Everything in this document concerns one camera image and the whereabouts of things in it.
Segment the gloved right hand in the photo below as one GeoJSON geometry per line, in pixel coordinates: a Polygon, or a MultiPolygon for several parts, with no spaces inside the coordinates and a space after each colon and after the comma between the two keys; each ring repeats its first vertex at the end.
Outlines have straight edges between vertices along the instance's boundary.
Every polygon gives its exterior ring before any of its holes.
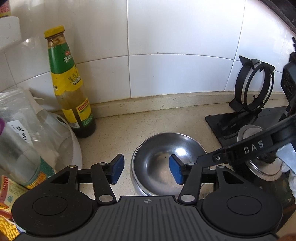
{"type": "Polygon", "coordinates": [[[290,172],[288,177],[288,184],[292,191],[293,197],[296,198],[296,183],[295,183],[295,160],[296,153],[294,146],[289,143],[278,149],[276,156],[283,161],[282,172],[290,172]]]}

